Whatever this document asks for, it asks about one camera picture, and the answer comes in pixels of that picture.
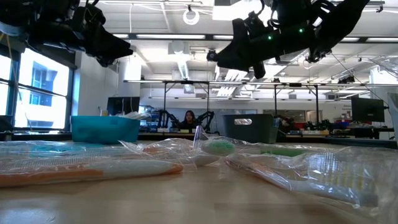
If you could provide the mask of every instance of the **dark hair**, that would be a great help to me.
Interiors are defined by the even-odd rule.
[[[187,113],[190,113],[190,114],[191,114],[192,120],[194,121],[194,120],[195,120],[195,114],[193,113],[192,110],[188,110],[187,112],[185,112],[184,122],[186,122],[186,123],[188,122],[188,121],[187,121]]]

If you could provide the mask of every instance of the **woman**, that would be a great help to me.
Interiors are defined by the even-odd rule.
[[[185,119],[180,123],[180,130],[189,130],[189,132],[192,132],[192,129],[196,128],[195,124],[195,114],[193,111],[188,110],[185,113]]]

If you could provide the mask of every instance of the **dark gray bin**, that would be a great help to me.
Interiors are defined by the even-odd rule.
[[[224,115],[225,136],[251,143],[274,144],[279,123],[271,114]]]

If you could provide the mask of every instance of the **teal plastic bin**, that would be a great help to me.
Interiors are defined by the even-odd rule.
[[[97,144],[136,142],[139,125],[139,120],[116,116],[72,116],[72,139]]]

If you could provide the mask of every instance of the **workbench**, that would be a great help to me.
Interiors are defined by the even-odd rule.
[[[177,175],[0,189],[0,224],[372,223],[321,200],[218,163]]]

